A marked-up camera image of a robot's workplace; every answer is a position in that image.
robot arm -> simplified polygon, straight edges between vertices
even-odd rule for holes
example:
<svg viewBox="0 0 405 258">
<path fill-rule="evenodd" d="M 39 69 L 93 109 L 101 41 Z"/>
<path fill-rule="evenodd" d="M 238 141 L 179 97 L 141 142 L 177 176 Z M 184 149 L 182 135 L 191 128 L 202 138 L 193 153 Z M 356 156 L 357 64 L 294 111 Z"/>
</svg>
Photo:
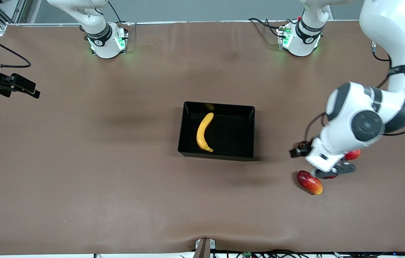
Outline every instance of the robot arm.
<svg viewBox="0 0 405 258">
<path fill-rule="evenodd" d="M 47 0 L 75 20 L 88 35 L 92 50 L 101 58 L 113 58 L 124 52 L 127 46 L 127 31 L 115 23 L 108 23 L 97 11 L 107 0 Z"/>
<path fill-rule="evenodd" d="M 299 0 L 304 5 L 300 20 L 288 23 L 279 38 L 281 48 L 291 54 L 304 57 L 317 47 L 321 32 L 330 16 L 329 5 L 343 5 L 356 0 Z"/>
<path fill-rule="evenodd" d="M 391 57 L 388 88 L 349 82 L 333 91 L 325 111 L 329 124 L 306 156 L 317 177 L 345 173 L 337 163 L 346 153 L 405 126 L 405 0 L 365 0 L 360 26 Z"/>
</svg>

black rectangular container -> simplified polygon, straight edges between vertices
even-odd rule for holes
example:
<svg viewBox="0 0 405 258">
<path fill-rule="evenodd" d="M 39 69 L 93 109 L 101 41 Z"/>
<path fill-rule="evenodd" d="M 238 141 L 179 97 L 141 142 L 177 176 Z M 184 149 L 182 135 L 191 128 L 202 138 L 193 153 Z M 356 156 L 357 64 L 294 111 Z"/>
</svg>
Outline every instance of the black rectangular container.
<svg viewBox="0 0 405 258">
<path fill-rule="evenodd" d="M 210 112 L 214 113 L 214 119 L 204 136 L 213 152 L 201 150 L 196 142 L 199 124 Z M 183 104 L 178 151 L 187 157 L 251 161 L 254 159 L 254 131 L 253 106 L 186 101 Z"/>
</svg>

brown table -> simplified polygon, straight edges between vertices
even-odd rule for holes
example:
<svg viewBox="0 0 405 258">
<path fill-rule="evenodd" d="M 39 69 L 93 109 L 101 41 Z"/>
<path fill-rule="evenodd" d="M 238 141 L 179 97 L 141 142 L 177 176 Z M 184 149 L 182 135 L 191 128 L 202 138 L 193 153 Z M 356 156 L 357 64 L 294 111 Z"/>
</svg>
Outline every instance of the brown table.
<svg viewBox="0 0 405 258">
<path fill-rule="evenodd" d="M 3 72 L 42 92 L 0 96 L 0 254 L 180 252 L 200 237 L 231 250 L 405 251 L 405 135 L 363 150 L 321 196 L 296 185 L 311 166 L 288 154 L 335 87 L 384 78 L 357 22 L 329 23 L 305 58 L 249 23 L 137 26 L 112 60 L 77 27 L 10 26 L 0 42 L 32 62 Z M 2 49 L 0 61 L 20 62 Z M 181 156 L 184 101 L 255 106 L 258 161 Z"/>
</svg>

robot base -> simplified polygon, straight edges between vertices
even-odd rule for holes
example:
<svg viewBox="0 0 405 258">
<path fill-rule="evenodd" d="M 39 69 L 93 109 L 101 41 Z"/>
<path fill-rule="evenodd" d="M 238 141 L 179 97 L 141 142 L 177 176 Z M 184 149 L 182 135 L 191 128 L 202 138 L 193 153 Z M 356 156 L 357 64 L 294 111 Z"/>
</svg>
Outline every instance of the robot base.
<svg viewBox="0 0 405 258">
<path fill-rule="evenodd" d="M 288 23 L 284 25 L 284 27 L 281 27 L 281 29 L 276 30 L 279 36 L 286 37 L 285 39 L 280 37 L 277 38 L 279 48 L 281 50 L 286 49 L 290 54 L 297 57 L 305 57 L 311 54 L 311 52 L 317 47 L 321 36 L 315 39 L 312 44 L 304 44 L 303 40 L 295 33 L 295 26 L 297 26 L 297 24 L 294 23 Z"/>
<path fill-rule="evenodd" d="M 97 54 L 101 58 L 109 59 L 116 57 L 120 53 L 126 53 L 129 33 L 124 31 L 124 28 L 116 23 L 108 23 L 112 27 L 112 36 L 105 42 L 104 46 L 97 46 L 90 40 L 93 54 Z"/>
</svg>

yellow banana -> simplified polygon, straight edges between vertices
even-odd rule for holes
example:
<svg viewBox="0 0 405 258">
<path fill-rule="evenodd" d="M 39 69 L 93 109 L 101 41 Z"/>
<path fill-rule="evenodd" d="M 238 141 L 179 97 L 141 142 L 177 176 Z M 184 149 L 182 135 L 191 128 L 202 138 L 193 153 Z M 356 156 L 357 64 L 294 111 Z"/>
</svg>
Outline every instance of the yellow banana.
<svg viewBox="0 0 405 258">
<path fill-rule="evenodd" d="M 214 150 L 207 145 L 206 139 L 204 138 L 204 132 L 206 131 L 206 128 L 209 126 L 210 122 L 212 122 L 213 118 L 214 113 L 207 114 L 201 121 L 201 124 L 199 124 L 198 132 L 196 133 L 196 142 L 198 142 L 199 147 L 208 152 L 213 152 Z"/>
</svg>

